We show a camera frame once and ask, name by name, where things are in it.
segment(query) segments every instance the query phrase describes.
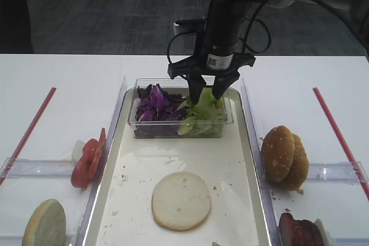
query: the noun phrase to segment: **black cable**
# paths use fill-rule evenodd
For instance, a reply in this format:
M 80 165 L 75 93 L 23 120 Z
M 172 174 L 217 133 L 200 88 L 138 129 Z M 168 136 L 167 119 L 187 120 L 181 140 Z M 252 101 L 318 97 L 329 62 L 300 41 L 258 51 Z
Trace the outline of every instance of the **black cable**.
M 251 19 L 250 18 L 247 18 L 247 17 L 245 17 L 245 20 L 248 20 L 248 21 L 251 21 Z M 264 50 L 262 50 L 262 51 L 256 51 L 256 50 L 254 50 L 251 46 L 249 46 L 247 43 L 245 43 L 245 46 L 246 46 L 246 48 L 250 51 L 250 52 L 252 52 L 252 53 L 254 53 L 254 54 L 260 54 L 260 53 L 263 53 L 263 52 L 265 52 L 266 50 L 268 50 L 268 48 L 270 47 L 270 45 L 272 44 L 272 36 L 271 36 L 271 34 L 270 34 L 270 32 L 269 32 L 269 29 L 268 29 L 268 26 L 266 26 L 266 24 L 265 24 L 265 22 L 264 21 L 262 21 L 261 19 L 259 19 L 259 18 L 256 18 L 255 19 L 255 21 L 256 22 L 258 22 L 263 28 L 264 28 L 264 30 L 265 30 L 265 32 L 266 32 L 266 34 L 268 35 L 268 44 L 267 44 L 267 46 L 264 48 Z M 243 45 L 243 43 L 244 43 L 244 40 L 241 38 L 241 37 L 239 37 L 238 38 L 240 41 L 242 41 L 242 45 Z
M 174 37 L 171 38 L 171 40 L 168 43 L 168 47 L 167 47 L 167 59 L 168 59 L 169 64 L 172 64 L 172 60 L 171 60 L 171 56 L 170 56 L 170 50 L 171 50 L 171 46 L 172 46 L 173 41 L 177 37 L 180 37 L 180 36 L 183 36 L 183 35 L 189 35 L 189 34 L 193 34 L 193 33 L 194 33 L 193 31 L 182 32 L 182 33 L 178 33 L 177 35 L 175 35 Z M 180 75 L 180 76 L 183 79 L 187 80 L 187 78 L 185 76 L 183 76 L 183 75 Z
M 346 27 L 350 30 L 351 34 L 356 38 L 356 40 L 358 40 L 358 42 L 367 51 L 369 51 L 369 44 L 364 40 L 363 37 L 360 36 L 360 34 L 356 31 L 356 29 L 353 26 L 353 24 L 347 18 L 345 18 L 345 16 L 343 14 L 341 14 L 339 11 L 337 11 L 335 8 L 333 8 L 332 6 L 328 5 L 324 1 L 321 1 L 321 0 L 311 0 L 311 1 L 313 1 L 316 4 L 324 7 L 325 9 L 327 9 L 328 11 L 330 11 L 331 13 L 333 13 L 336 17 L 338 17 L 338 19 L 341 20 L 342 23 L 345 24 Z
M 245 50 L 246 50 L 246 48 L 247 48 L 249 51 L 251 51 L 251 52 L 253 52 L 253 53 L 255 53 L 255 54 L 260 54 L 260 53 L 261 53 L 260 51 L 254 51 L 254 49 L 252 49 L 250 46 L 248 46 L 248 45 L 247 45 L 247 38 L 248 38 L 248 35 L 250 34 L 251 27 L 253 26 L 253 23 L 254 23 L 254 21 L 256 20 L 256 16 L 257 16 L 257 15 L 258 15 L 258 13 L 260 12 L 260 10 L 264 7 L 264 5 L 265 5 L 265 4 L 267 4 L 269 1 L 270 1 L 270 0 L 264 0 L 263 2 L 261 2 L 261 3 L 259 4 L 259 6 L 257 7 L 257 9 L 255 10 L 255 12 L 254 12 L 253 16 L 251 17 L 251 19 L 250 19 L 250 23 L 248 24 L 248 27 L 247 27 L 247 29 L 246 29 L 246 32 L 245 32 L 245 34 L 244 34 L 244 36 L 243 36 L 243 44 L 242 44 L 242 50 L 241 50 L 241 53 L 244 53 L 244 52 L 245 52 Z M 268 45 L 266 46 L 266 48 L 265 48 L 265 50 L 264 50 L 264 51 L 266 51 L 266 50 L 270 47 L 271 43 L 272 43 L 272 38 L 270 38 L 270 39 L 269 39 L 269 41 L 268 41 Z

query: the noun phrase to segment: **metal tray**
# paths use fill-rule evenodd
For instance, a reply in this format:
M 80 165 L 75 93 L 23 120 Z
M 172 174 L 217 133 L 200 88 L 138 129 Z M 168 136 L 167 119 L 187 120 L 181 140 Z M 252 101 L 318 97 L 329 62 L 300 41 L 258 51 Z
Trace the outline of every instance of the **metal tray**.
M 240 95 L 234 89 L 228 95 L 234 123 L 221 138 L 134 139 L 127 124 L 131 103 L 123 103 L 85 245 L 268 244 Z M 155 223 L 151 196 L 162 177 L 183 170 L 204 179 L 212 210 L 199 228 L 172 232 Z

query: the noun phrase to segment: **label sticker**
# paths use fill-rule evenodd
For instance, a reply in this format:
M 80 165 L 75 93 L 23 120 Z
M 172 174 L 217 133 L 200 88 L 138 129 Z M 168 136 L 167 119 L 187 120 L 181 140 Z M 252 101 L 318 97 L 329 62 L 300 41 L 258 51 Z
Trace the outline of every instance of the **label sticker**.
M 226 70 L 231 65 L 232 58 L 233 54 L 225 57 L 209 54 L 206 67 L 212 70 Z

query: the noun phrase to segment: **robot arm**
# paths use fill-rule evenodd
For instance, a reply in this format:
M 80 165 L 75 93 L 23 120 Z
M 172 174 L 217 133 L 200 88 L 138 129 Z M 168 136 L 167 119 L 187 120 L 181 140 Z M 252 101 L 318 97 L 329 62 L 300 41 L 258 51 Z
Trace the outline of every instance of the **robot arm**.
M 175 33 L 196 33 L 194 54 L 176 63 L 170 63 L 168 74 L 173 79 L 183 76 L 189 83 L 190 97 L 197 103 L 201 91 L 208 87 L 202 75 L 215 76 L 211 86 L 219 99 L 227 88 L 239 78 L 238 68 L 253 66 L 251 54 L 235 53 L 239 33 L 246 13 L 253 2 L 267 0 L 210 0 L 206 19 L 177 21 Z M 293 1 L 268 0 L 268 5 L 286 7 Z M 334 8 L 346 10 L 350 28 L 355 29 L 365 47 L 369 43 L 369 0 L 319 0 Z

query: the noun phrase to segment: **bread slice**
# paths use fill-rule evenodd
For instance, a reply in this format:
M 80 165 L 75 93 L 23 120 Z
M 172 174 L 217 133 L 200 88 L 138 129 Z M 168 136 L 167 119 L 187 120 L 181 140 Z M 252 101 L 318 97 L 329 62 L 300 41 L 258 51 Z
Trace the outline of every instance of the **bread slice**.
M 287 177 L 295 155 L 292 133 L 285 126 L 271 129 L 261 147 L 266 178 L 279 182 Z
M 210 192 L 204 181 L 190 172 L 164 177 L 152 195 L 155 221 L 170 230 L 191 230 L 204 222 L 210 212 Z
M 55 199 L 40 204 L 28 221 L 22 246 L 63 246 L 66 220 L 62 205 Z
M 281 181 L 281 186 L 285 190 L 294 191 L 305 182 L 309 172 L 309 160 L 306 157 L 304 146 L 298 135 L 292 134 L 295 141 L 295 155 L 293 163 L 287 177 Z

